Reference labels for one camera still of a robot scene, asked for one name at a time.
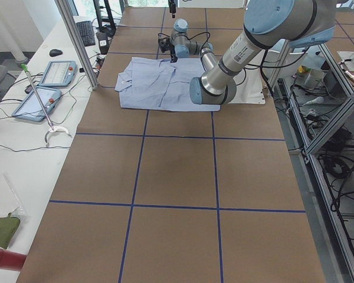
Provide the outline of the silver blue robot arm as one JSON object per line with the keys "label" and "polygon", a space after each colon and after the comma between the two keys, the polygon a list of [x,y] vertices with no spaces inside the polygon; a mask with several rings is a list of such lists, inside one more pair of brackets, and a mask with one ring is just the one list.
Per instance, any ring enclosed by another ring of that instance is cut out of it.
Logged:
{"label": "silver blue robot arm", "polygon": [[327,42],[335,30],[336,5],[336,1],[251,1],[244,12],[243,32],[220,59],[208,42],[188,39],[187,21],[177,19],[167,40],[172,61],[198,55],[205,69],[189,83],[190,100],[199,108],[231,102],[237,92],[235,76],[280,40],[288,41],[290,48]]}

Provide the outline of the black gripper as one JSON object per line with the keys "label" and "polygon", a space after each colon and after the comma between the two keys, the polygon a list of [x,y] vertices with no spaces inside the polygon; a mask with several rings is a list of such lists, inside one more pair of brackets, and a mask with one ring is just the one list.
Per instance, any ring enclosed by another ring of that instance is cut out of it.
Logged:
{"label": "black gripper", "polygon": [[170,54],[171,54],[171,63],[177,62],[178,58],[176,56],[175,47],[170,48]]}
{"label": "black gripper", "polygon": [[168,0],[169,8],[171,9],[172,18],[176,17],[176,2],[175,0]]}

